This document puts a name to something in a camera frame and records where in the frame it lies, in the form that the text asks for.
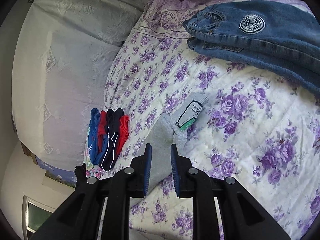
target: window frame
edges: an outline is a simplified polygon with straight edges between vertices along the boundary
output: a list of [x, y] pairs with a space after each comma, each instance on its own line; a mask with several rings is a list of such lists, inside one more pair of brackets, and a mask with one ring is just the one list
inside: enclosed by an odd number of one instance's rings
[[23, 196], [23, 202], [22, 202], [22, 231], [23, 231], [23, 238], [24, 240], [28, 240], [28, 235], [27, 235], [27, 230], [35, 233], [36, 231], [34, 231], [33, 229], [31, 229], [28, 225], [28, 208], [29, 208], [29, 204], [32, 204], [34, 206], [37, 206], [43, 210], [46, 210], [50, 213], [53, 213], [55, 211], [54, 208], [49, 207], [47, 205], [44, 205], [32, 198], [29, 198], [28, 196], [24, 195]]

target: colorful printed fabric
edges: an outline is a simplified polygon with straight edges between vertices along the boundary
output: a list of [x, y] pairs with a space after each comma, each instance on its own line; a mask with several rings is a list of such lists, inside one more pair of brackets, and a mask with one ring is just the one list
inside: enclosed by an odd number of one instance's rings
[[[191, 51], [182, 22], [206, 6], [243, 0], [151, 0], [108, 75], [105, 109], [124, 108], [129, 138], [113, 176], [130, 165], [160, 114], [190, 92], [209, 103], [188, 129], [181, 154], [209, 176], [234, 176], [292, 239], [320, 210], [320, 101], [298, 84], [253, 66]], [[275, 0], [310, 12], [297, 0]], [[101, 173], [90, 164], [88, 172]], [[130, 227], [166, 239], [192, 239], [192, 200], [178, 199], [169, 175], [131, 209]]]

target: bed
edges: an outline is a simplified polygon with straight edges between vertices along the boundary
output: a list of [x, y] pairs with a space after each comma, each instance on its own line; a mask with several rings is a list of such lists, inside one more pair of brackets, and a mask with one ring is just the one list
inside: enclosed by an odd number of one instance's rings
[[[187, 46], [182, 22], [208, 5], [245, 0], [151, 0], [114, 60], [104, 108], [124, 109], [130, 135], [113, 170], [84, 162], [104, 179], [130, 165], [160, 114], [190, 92], [209, 103], [188, 129], [184, 152], [209, 176], [233, 176], [289, 234], [300, 239], [320, 210], [320, 100], [274, 73], [206, 57]], [[273, 0], [311, 13], [299, 0]], [[176, 197], [172, 175], [133, 206], [130, 228], [192, 238], [192, 200]]]
[[44, 168], [62, 175], [82, 163], [90, 110], [103, 109], [110, 66], [148, 1], [32, 3], [15, 51], [12, 114]]

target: metal bolt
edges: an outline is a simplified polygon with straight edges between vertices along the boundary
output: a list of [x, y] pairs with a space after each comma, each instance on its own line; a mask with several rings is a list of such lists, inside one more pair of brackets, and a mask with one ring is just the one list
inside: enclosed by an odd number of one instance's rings
[[234, 184], [236, 182], [235, 178], [233, 177], [226, 177], [226, 183], [228, 184]]
[[124, 169], [124, 173], [126, 173], [126, 174], [131, 174], [133, 172], [134, 172], [134, 168], [128, 167], [128, 168]]
[[98, 179], [96, 177], [89, 177], [87, 179], [88, 184], [95, 184], [97, 181], [98, 181]]
[[192, 175], [195, 175], [198, 173], [198, 170], [196, 168], [190, 168], [189, 169], [189, 173], [192, 174]]

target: window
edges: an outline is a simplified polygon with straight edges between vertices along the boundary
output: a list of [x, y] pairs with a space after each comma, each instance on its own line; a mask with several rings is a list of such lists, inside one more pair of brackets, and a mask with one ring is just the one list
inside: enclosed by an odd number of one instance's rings
[[43, 205], [27, 196], [23, 196], [22, 230], [24, 240], [30, 239], [54, 211], [54, 208]]

